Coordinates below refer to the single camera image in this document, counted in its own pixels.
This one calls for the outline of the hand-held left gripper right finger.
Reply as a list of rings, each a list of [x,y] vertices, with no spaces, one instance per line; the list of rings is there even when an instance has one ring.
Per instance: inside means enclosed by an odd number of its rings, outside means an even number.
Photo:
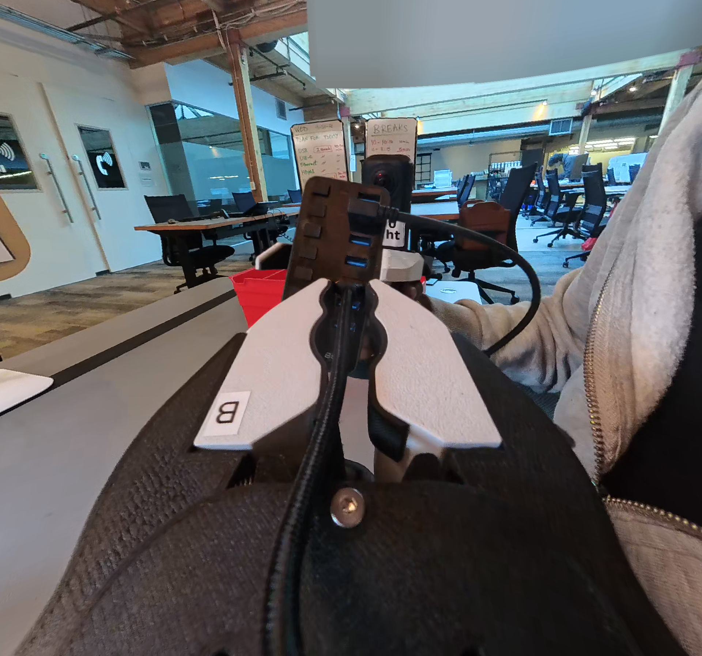
[[[449,449],[498,448],[503,439],[447,327],[380,280],[369,283],[379,337],[369,372],[376,450],[394,462]]]

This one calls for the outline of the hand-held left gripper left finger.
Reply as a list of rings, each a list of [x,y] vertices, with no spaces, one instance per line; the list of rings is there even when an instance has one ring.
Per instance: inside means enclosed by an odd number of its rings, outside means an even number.
[[[204,416],[196,448],[301,464],[326,384],[311,340],[330,285],[326,278],[314,281],[250,327]]]

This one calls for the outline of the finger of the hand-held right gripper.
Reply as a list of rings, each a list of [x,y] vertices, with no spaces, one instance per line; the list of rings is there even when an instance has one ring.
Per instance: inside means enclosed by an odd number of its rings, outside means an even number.
[[[413,251],[384,248],[381,259],[381,281],[385,283],[418,282],[429,277],[432,258]]]
[[[291,242],[277,242],[256,257],[256,270],[287,271],[291,260]]]

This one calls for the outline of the black usb hub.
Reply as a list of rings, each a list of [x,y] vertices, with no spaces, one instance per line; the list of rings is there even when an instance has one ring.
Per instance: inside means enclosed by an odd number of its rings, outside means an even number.
[[[312,352],[331,367],[345,292],[352,294],[347,328],[347,371],[359,359],[374,295],[369,283],[381,273],[383,223],[390,193],[378,185],[360,185],[312,177],[303,191],[283,300],[321,280],[312,306]]]

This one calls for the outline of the person's right forearm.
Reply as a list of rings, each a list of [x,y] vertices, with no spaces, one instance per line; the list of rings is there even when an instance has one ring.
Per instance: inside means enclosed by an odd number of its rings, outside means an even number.
[[[585,339],[597,299],[595,287],[603,285],[604,278],[604,270],[590,262],[563,276],[552,295],[540,301],[525,330],[493,354],[493,362],[512,381],[536,393],[584,397]],[[428,308],[450,332],[486,351],[516,327],[529,304],[451,304],[429,298]]]

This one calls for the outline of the person's right hand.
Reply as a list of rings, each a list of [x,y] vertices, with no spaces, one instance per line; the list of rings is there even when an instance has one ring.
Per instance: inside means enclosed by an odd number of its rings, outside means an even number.
[[[400,291],[410,300],[417,302],[434,316],[438,316],[438,305],[428,296],[421,281],[405,282],[401,284]]]

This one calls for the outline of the handwritten whiteboard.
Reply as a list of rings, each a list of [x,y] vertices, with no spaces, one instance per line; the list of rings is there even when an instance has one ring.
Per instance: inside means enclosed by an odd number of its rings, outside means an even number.
[[[315,176],[347,180],[347,158],[340,120],[295,124],[291,127],[295,164],[301,189]]]
[[[415,117],[367,119],[365,123],[365,158],[371,156],[406,156],[416,160],[418,121]]]

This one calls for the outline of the red plastic bin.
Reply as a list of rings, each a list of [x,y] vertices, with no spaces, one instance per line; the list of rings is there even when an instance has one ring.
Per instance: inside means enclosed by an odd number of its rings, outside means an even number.
[[[251,327],[282,301],[286,270],[250,268],[231,275],[230,280]]]

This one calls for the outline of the wooden desk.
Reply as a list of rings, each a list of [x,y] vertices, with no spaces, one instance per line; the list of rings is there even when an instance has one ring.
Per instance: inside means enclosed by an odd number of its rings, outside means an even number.
[[[459,215],[457,195],[458,189],[455,187],[414,190],[411,192],[410,214],[455,222]]]
[[[294,224],[300,209],[300,205],[292,204],[251,216],[217,216],[188,221],[169,219],[139,225],[134,230],[159,237],[163,262],[182,270],[184,282],[174,291],[179,293],[220,277],[216,266],[231,256],[233,250],[219,244],[218,239],[231,234],[251,235],[253,254],[259,256],[276,245],[277,237]]]

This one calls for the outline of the brown chair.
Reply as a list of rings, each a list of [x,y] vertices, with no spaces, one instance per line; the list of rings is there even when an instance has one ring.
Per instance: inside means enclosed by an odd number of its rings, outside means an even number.
[[[510,248],[517,245],[512,214],[497,202],[467,201],[459,210],[458,224]]]

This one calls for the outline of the black office chair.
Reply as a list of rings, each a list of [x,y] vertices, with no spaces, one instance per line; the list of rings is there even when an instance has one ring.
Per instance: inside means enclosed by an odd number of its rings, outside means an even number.
[[[537,235],[533,239],[533,243],[537,244],[539,239],[553,236],[553,239],[547,244],[547,247],[551,248],[559,238],[568,236],[579,238],[577,226],[581,218],[582,208],[576,205],[578,194],[562,190],[557,170],[547,170],[546,179],[549,188],[549,202],[544,216],[557,229]]]
[[[531,164],[527,167],[512,169],[507,179],[507,184],[504,191],[500,199],[497,201],[498,204],[511,212],[514,224],[514,233],[516,230],[518,214],[527,193],[531,189],[531,182],[534,179],[536,168],[536,164]],[[518,246],[516,245],[516,247],[510,249],[513,251],[518,251]],[[492,267],[514,266],[514,262],[512,260],[508,259],[506,256],[502,256],[497,251],[490,249],[486,245],[475,240],[466,239],[464,237],[456,237],[453,265],[453,276],[457,277],[461,272],[467,272],[468,281],[474,282],[478,285],[480,296],[486,300],[488,304],[493,303],[493,300],[487,294],[488,289],[495,292],[509,293],[511,296],[510,302],[512,304],[519,301],[519,298],[516,296],[514,291],[509,291],[502,286],[479,280],[475,276],[476,270],[484,270]]]
[[[601,223],[607,209],[607,195],[601,172],[601,164],[595,164],[582,173],[584,183],[584,204],[577,217],[575,238],[584,240],[584,245],[599,236]]]
[[[156,224],[185,223],[197,219],[184,195],[144,196],[144,199]],[[181,267],[185,275],[185,281],[175,288],[174,294],[219,277],[216,264],[235,253],[233,247],[217,243],[213,230],[205,235],[201,230],[160,232],[159,238],[163,263]]]

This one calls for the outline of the white door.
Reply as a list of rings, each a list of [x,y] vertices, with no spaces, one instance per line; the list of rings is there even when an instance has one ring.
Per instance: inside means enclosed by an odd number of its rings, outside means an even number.
[[[73,275],[75,223],[56,187],[57,143],[35,81],[1,74],[1,296],[66,284]]]
[[[134,229],[145,205],[116,103],[54,83],[42,90],[106,267],[115,272],[151,261],[149,238]]]

